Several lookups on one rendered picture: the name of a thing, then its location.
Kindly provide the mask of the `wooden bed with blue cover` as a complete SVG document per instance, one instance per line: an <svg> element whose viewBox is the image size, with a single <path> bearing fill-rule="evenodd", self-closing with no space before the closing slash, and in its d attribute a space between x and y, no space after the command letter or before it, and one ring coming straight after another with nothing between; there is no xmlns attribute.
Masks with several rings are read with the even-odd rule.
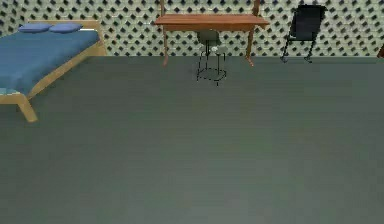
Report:
<svg viewBox="0 0 384 224"><path fill-rule="evenodd" d="M56 25L69 20L46 20ZM77 20L73 33L16 32L0 38L0 104L15 104L29 122L37 120L30 99L70 69L92 56L106 54L101 24Z"/></svg>

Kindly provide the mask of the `blue pillow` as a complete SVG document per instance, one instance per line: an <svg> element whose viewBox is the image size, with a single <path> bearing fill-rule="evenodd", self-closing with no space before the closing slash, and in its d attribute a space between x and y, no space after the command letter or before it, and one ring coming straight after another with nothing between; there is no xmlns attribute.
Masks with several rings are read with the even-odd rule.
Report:
<svg viewBox="0 0 384 224"><path fill-rule="evenodd" d="M26 23L18 28L19 32L22 33L41 33L46 32L52 27L48 23Z"/></svg>
<svg viewBox="0 0 384 224"><path fill-rule="evenodd" d="M49 28L50 32L53 33L73 33L79 31L82 28L82 25L79 23L58 23Z"/></svg>

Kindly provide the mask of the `brown wooden desk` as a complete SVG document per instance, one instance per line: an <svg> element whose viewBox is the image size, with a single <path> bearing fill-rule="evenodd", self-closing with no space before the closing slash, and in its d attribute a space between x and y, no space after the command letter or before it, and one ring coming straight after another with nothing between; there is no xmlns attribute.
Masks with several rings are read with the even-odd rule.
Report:
<svg viewBox="0 0 384 224"><path fill-rule="evenodd" d="M167 31L243 31L248 33L245 59L253 66L251 48L256 27L265 29L269 22L260 14L260 0L253 0L251 14L166 14L164 0L160 0L160 16L154 24L163 30L164 60L168 63Z"/></svg>

